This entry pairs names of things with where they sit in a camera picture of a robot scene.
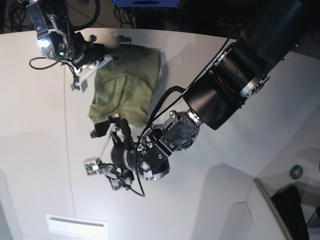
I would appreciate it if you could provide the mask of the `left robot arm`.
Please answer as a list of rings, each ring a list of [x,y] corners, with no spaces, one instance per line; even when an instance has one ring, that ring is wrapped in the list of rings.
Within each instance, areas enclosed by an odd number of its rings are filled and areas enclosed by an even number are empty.
[[[127,114],[108,113],[95,123],[91,137],[108,136],[113,142],[111,162],[101,157],[85,165],[88,175],[110,180],[133,181],[164,177],[169,157],[189,148],[201,125],[221,127],[248,98],[268,80],[268,73],[300,39],[305,25],[302,0],[274,0],[241,31],[238,40],[223,48],[188,88],[173,86],[161,97],[162,105],[172,92],[180,92],[188,110],[171,111],[162,124],[155,114],[144,122],[144,131],[133,140]]]

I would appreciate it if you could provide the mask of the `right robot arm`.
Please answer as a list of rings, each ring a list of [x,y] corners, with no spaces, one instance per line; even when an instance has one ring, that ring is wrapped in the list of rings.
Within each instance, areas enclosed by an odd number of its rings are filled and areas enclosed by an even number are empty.
[[[97,43],[95,35],[90,35],[86,40],[80,32],[98,20],[101,10],[99,0],[94,2],[92,19],[79,26],[72,24],[66,0],[21,0],[20,3],[25,4],[44,58],[56,64],[70,64],[81,72],[84,68],[93,68],[113,52],[112,47]]]

